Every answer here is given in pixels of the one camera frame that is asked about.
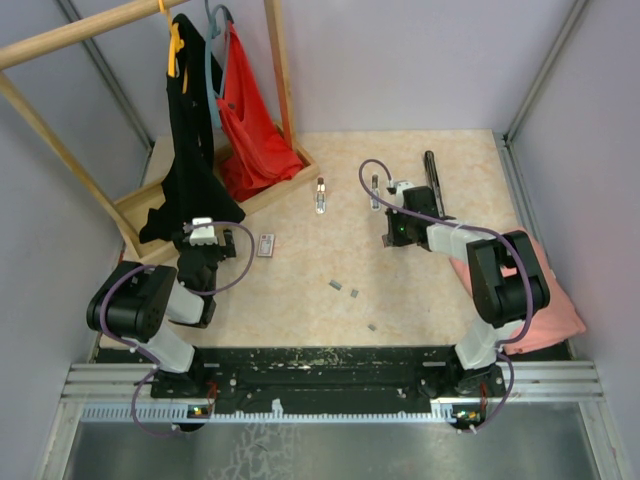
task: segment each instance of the wooden rod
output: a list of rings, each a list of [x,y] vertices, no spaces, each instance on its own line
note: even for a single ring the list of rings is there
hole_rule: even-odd
[[[116,205],[109,200],[107,195],[102,191],[100,186],[91,178],[89,173],[84,167],[76,160],[73,154],[62,143],[58,136],[51,130],[49,125],[38,114],[35,108],[29,103],[29,101],[22,95],[17,87],[9,80],[4,72],[0,72],[0,92],[4,94],[9,103],[13,105],[13,108],[22,115],[22,118],[33,128],[40,137],[51,147],[51,149],[60,157],[62,162],[69,167],[69,170],[82,182],[82,184],[89,190],[100,205],[107,211],[107,213],[115,220],[118,226],[122,229],[122,232],[128,235],[132,239],[138,238],[138,232],[131,225],[129,220],[118,210]]]
[[[164,0],[164,5],[165,8],[171,8],[187,1],[189,0]],[[0,48],[0,70],[135,22],[159,11],[158,0],[133,0],[106,12],[97,13],[77,22],[7,45]]]
[[[280,0],[264,0],[264,9],[267,15],[269,40],[271,41],[271,55],[273,56],[273,70],[276,74],[276,86],[278,87],[284,140],[289,148],[293,149],[296,132],[293,120],[293,100],[291,99],[291,77],[289,76],[289,61],[282,20],[282,4]]]

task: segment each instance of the white wall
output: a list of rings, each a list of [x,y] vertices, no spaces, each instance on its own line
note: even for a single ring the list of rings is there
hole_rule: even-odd
[[[75,0],[90,15],[123,0]],[[278,112],[262,0],[225,2],[272,113]],[[301,131],[504,131],[571,0],[284,0]],[[203,2],[185,12],[205,32]],[[98,37],[150,130],[169,132],[163,16]]]
[[[53,2],[12,2],[0,45],[62,23]],[[6,73],[110,195],[138,184],[146,153],[79,46]],[[121,239],[1,96],[0,219],[0,478],[21,480],[38,467],[69,364],[88,355],[86,306]]]
[[[592,2],[516,141],[545,246],[588,332],[636,473],[640,457],[640,3]]]

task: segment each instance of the wooden rack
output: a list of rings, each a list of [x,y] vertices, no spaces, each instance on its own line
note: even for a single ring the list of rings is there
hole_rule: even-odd
[[[164,0],[164,5],[166,8],[171,8],[187,1]],[[278,124],[278,130],[287,145],[302,160],[305,168],[292,180],[274,185],[242,202],[240,206],[247,215],[251,215],[282,198],[291,190],[315,178],[319,173],[319,168],[313,158],[296,140],[293,103],[291,100],[291,80],[285,48],[280,0],[264,0],[264,6],[282,118],[282,124]],[[138,260],[143,263],[160,263],[177,253],[170,242],[154,240],[141,244],[138,235],[147,221],[149,208],[158,208],[164,202],[161,181],[140,188],[119,200],[113,201],[109,199],[37,110],[9,80],[3,70],[135,22],[159,11],[158,0],[134,0],[106,12],[98,13],[0,49],[0,91],[2,94],[113,218],[122,233],[125,243]],[[222,162],[229,158],[232,153],[230,146],[218,149],[214,154],[214,162]]]

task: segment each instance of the clothes hanger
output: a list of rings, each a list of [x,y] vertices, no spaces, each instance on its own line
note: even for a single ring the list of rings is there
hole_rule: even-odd
[[[164,6],[164,0],[158,0],[158,7],[160,12],[164,13],[167,17],[167,23],[169,24],[169,33],[171,39],[169,40],[169,62],[167,66],[167,74],[175,78],[176,77],[176,54],[184,48],[184,40],[180,38],[180,31],[178,30],[178,24],[173,23],[171,18],[171,11]],[[182,93],[187,91],[187,71],[184,72],[184,82],[182,84]]]
[[[227,65],[229,63],[229,45],[231,44],[231,33],[229,25],[233,23],[233,16],[229,9],[222,4],[216,5],[212,11],[209,10],[209,0],[204,0],[205,10],[207,11],[207,18],[209,19],[209,27],[207,28],[207,38],[205,39],[204,49],[204,73],[205,84],[207,87],[207,101],[209,103],[209,113],[211,114],[211,123],[214,128],[221,128],[222,122],[220,121],[220,112],[218,111],[218,105],[216,99],[224,97],[224,84],[227,78]],[[222,10],[224,13],[224,21],[227,27],[225,32],[225,49],[224,49],[224,63],[222,65],[222,79],[220,81],[220,91],[216,92],[213,88],[213,79],[211,78],[211,44],[213,40],[222,33],[218,24],[216,23],[216,14],[218,10]]]

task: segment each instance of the folded pink towel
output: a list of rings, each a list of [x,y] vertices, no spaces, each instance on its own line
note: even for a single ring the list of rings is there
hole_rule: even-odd
[[[564,290],[562,290],[562,287],[560,287],[555,276],[551,272],[549,264],[547,263],[547,257],[544,254],[542,247],[531,235],[529,235],[529,238],[533,244],[533,249],[536,252],[540,266],[542,267],[544,277],[549,284],[551,302],[549,303],[549,306],[542,310],[538,310],[538,312],[533,316],[531,328],[522,340],[510,345],[505,345],[504,348],[508,354],[540,350],[541,348],[555,345],[556,343],[566,340],[573,335],[584,333],[587,329],[576,313],[571,299]],[[467,292],[471,295],[469,266],[455,258],[450,258],[449,261],[451,262],[453,269],[458,274],[458,278],[460,278],[460,281],[462,281],[464,287],[467,289]],[[505,273],[511,274],[514,272],[515,269]],[[514,332],[513,336],[515,337],[519,333],[520,330],[518,329]]]

